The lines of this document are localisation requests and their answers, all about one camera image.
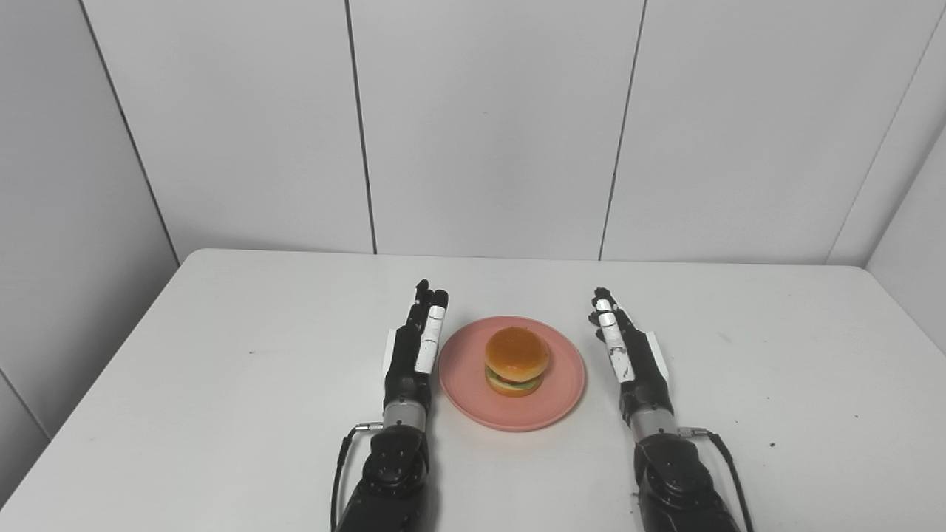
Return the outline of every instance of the robotic hand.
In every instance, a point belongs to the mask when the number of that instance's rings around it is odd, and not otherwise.
[[[743,508],[746,532],[752,532],[745,497],[722,439],[706,429],[677,428],[670,403],[667,369],[653,334],[634,327],[604,288],[591,300],[588,320],[607,346],[621,383],[621,415],[634,435],[634,476],[640,516],[646,532],[738,532],[712,477],[689,440],[708,436],[729,464]]]
[[[428,527],[429,450],[425,429],[430,411],[430,371],[437,357],[447,293],[432,291],[426,279],[407,322],[397,330],[391,366],[384,378],[384,421],[357,425],[342,441],[332,491],[331,530],[338,532],[420,532]],[[371,439],[361,480],[335,525],[342,465],[358,431],[380,430]]]

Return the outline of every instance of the toy hamburger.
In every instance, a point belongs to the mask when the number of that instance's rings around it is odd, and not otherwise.
[[[486,342],[486,381],[498,393],[520,398],[542,384],[549,367],[549,348],[522,327],[501,329]]]

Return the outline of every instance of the cable connector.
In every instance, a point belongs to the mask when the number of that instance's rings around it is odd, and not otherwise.
[[[686,438],[708,436],[712,434],[709,429],[704,429],[702,427],[680,427],[676,429],[676,433],[679,434],[680,437]]]
[[[359,423],[358,425],[355,425],[355,428],[352,429],[352,431],[356,433],[364,433],[380,431],[383,428],[384,423],[382,421],[372,421],[371,423]]]

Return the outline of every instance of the white table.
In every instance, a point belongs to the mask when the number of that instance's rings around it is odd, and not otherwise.
[[[326,530],[339,443],[379,418],[386,334],[422,276],[450,293],[445,339],[521,314],[587,368],[576,409],[527,434],[480,426],[435,390],[440,532],[640,530],[633,442],[586,321],[599,285],[657,332],[678,420],[723,436],[758,530],[946,523],[946,357],[864,271],[215,250],[171,280],[0,530]],[[723,461],[701,453],[738,513]]]

